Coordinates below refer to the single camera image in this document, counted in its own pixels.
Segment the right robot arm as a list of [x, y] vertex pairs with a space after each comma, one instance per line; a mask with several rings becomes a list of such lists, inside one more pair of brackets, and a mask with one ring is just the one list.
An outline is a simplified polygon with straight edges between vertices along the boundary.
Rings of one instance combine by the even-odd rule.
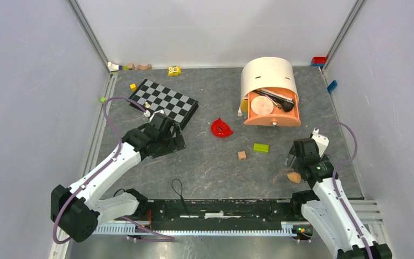
[[392, 258], [360, 221], [343, 191], [340, 178], [325, 153], [328, 137], [315, 128], [308, 138], [296, 139], [286, 165], [305, 181], [309, 190], [292, 195], [290, 214], [306, 219], [319, 234], [333, 258]]

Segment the orange makeup sponge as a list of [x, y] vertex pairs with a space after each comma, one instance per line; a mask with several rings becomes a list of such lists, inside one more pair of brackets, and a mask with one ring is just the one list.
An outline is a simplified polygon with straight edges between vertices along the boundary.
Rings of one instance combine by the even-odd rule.
[[289, 179], [291, 182], [293, 182], [293, 183], [297, 183], [297, 184], [299, 184], [299, 183], [301, 182], [301, 180], [302, 180], [301, 175], [300, 175], [299, 173], [297, 173], [297, 172], [290, 172], [290, 173], [287, 173], [287, 177], [288, 177], [288, 179]]

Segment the round pink powder compact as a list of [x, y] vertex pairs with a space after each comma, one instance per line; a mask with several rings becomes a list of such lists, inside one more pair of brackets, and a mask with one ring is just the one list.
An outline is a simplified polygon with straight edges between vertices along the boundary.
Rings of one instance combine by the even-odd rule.
[[266, 97], [256, 96], [252, 99], [250, 108], [255, 115], [268, 115], [273, 112], [274, 105]]

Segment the black makeup brush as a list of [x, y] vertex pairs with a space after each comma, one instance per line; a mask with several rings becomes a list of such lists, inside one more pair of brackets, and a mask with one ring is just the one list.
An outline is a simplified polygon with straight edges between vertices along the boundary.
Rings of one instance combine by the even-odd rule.
[[[262, 90], [253, 90], [253, 92], [258, 94], [258, 95], [262, 95], [262, 94], [268, 95], [265, 92], [263, 92]], [[283, 110], [284, 112], [290, 112], [295, 107], [295, 101], [294, 100], [293, 101], [287, 101], [285, 99], [280, 99], [280, 98], [277, 98], [275, 96], [270, 96], [270, 95], [268, 95], [268, 96], [271, 97], [276, 102], [280, 103], [282, 105], [282, 109], [280, 109], [280, 110]]]

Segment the round drawer organizer box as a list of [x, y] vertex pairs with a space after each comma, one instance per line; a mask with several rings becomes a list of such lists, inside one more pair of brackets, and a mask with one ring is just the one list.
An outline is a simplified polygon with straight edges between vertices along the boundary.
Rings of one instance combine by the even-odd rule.
[[238, 116], [253, 126], [298, 127], [299, 95], [291, 63], [278, 57], [248, 62], [240, 78]]

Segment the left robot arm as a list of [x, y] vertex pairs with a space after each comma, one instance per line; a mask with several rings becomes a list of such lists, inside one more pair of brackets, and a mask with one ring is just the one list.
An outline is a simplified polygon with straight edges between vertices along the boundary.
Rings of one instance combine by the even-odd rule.
[[59, 229], [67, 234], [68, 241], [79, 243], [110, 220], [122, 216], [143, 219], [148, 206], [131, 192], [105, 200], [103, 194], [145, 158], [157, 158], [186, 148], [179, 123], [162, 111], [155, 112], [147, 123], [131, 129], [118, 141], [111, 154], [86, 176], [68, 187], [58, 185], [51, 192], [50, 217], [55, 243], [62, 244], [57, 237]]

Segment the red plastic arch toy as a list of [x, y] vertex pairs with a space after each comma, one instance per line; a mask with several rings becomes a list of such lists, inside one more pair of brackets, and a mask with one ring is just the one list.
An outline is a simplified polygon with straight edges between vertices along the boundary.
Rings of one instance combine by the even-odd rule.
[[227, 138], [233, 134], [233, 130], [221, 118], [218, 118], [211, 124], [211, 132], [218, 138]]

